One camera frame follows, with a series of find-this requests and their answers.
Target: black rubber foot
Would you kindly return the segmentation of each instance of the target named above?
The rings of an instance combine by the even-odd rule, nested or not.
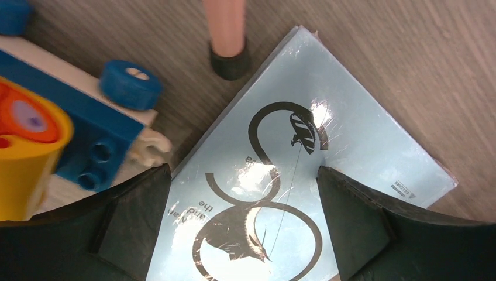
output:
[[[248,41],[244,40],[244,49],[235,57],[221,57],[210,48],[210,64],[213,71],[224,80],[234,81],[243,77],[250,68],[250,54],[248,52]]]

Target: white plastic clip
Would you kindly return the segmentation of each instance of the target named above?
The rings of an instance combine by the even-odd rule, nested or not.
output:
[[[148,148],[156,148],[161,153],[167,153],[171,151],[172,143],[161,133],[144,128],[129,149],[129,158],[147,168],[165,164],[166,160],[162,156],[152,153]]]

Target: plastic wrap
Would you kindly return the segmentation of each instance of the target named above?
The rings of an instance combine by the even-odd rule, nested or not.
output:
[[[328,281],[320,165],[420,207],[456,186],[296,27],[175,171],[147,280]]]

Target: blue plastic toy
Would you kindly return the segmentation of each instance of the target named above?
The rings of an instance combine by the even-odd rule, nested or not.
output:
[[[0,34],[23,34],[32,12],[33,7],[26,0],[0,0]]]
[[[87,190],[110,187],[144,125],[3,51],[0,76],[54,102],[72,119],[74,136],[57,174]]]
[[[116,104],[134,109],[152,109],[163,90],[159,79],[137,64],[111,60],[100,77],[100,89]]]

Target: wooden floor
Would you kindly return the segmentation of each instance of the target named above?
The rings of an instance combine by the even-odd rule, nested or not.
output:
[[[250,75],[209,68],[200,0],[31,0],[26,37],[98,76],[109,59],[167,82],[156,129],[177,164]],[[458,178],[432,209],[496,222],[496,0],[247,0],[253,73],[297,24]]]

